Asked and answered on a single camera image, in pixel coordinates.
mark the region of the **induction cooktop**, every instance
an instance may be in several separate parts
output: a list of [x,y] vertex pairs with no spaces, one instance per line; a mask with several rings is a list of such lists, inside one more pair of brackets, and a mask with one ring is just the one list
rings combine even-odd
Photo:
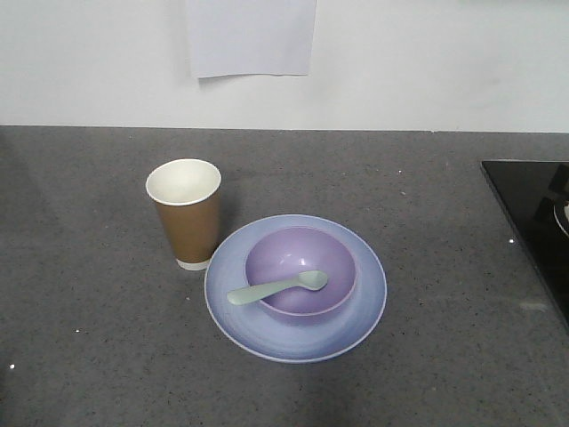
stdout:
[[569,327],[569,162],[486,160],[482,167]]

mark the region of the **paper cup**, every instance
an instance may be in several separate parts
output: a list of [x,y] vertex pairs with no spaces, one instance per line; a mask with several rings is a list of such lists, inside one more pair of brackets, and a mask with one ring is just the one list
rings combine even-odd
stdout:
[[178,264],[186,270],[203,270],[218,245],[221,174],[204,160],[173,160],[152,171],[146,191]]

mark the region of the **plastic spoon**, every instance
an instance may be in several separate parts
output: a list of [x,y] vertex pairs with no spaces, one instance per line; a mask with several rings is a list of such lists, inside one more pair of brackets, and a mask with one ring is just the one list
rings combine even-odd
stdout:
[[303,271],[295,278],[279,280],[277,282],[263,283],[261,285],[246,286],[228,292],[228,300],[234,305],[248,304],[284,291],[289,287],[301,286],[310,291],[322,289],[328,283],[328,275],[321,270]]

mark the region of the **white paper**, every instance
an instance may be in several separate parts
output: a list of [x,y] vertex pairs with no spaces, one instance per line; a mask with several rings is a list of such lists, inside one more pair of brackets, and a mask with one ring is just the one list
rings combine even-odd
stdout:
[[192,74],[307,75],[317,0],[189,0]]

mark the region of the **purple bowl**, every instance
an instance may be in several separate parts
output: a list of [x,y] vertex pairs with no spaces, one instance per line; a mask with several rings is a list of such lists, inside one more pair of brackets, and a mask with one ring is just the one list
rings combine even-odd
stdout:
[[293,287],[260,301],[280,318],[319,316],[340,307],[356,283],[356,263],[351,252],[321,230],[288,227],[262,238],[245,261],[250,286],[283,280],[307,270],[326,273],[326,286],[319,291]]

